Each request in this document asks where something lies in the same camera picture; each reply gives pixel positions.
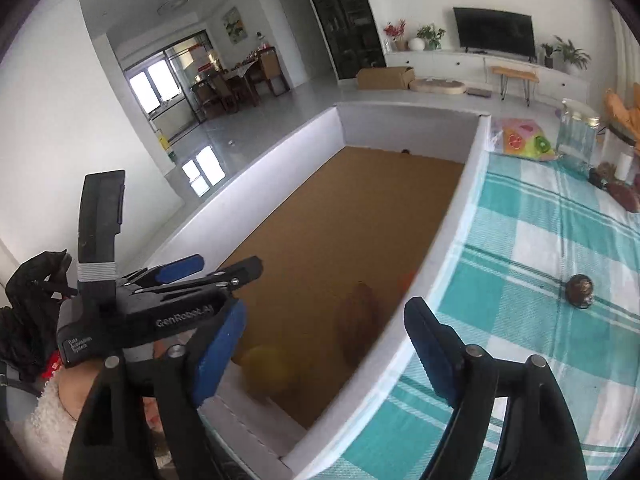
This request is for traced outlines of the left hand black glove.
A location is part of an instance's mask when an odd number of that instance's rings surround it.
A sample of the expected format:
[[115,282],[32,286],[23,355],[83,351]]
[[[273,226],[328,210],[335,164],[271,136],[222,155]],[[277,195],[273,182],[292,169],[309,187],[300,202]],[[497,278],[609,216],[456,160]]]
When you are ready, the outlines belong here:
[[56,328],[64,299],[74,296],[66,272],[72,256],[40,252],[23,262],[6,283],[9,305],[1,308],[1,361],[23,382],[35,382],[58,350]]

